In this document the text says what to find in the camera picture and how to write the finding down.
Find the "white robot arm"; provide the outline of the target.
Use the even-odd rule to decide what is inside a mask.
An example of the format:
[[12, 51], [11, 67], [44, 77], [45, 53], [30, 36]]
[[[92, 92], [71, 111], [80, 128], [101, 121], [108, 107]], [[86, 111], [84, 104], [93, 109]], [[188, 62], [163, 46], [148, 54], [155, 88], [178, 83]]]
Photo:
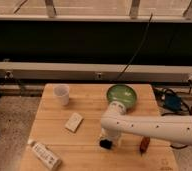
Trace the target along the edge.
[[113, 101], [100, 122], [110, 141], [131, 133], [192, 146], [192, 116], [129, 116], [123, 103]]

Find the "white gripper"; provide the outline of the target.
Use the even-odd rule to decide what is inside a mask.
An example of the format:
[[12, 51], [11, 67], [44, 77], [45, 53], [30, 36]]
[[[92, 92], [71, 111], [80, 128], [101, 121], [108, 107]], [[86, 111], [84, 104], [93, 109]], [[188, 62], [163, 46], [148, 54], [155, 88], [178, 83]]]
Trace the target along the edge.
[[103, 135], [107, 140], [111, 141], [115, 146], [119, 146], [121, 144], [121, 136], [122, 136], [121, 132], [104, 129]]

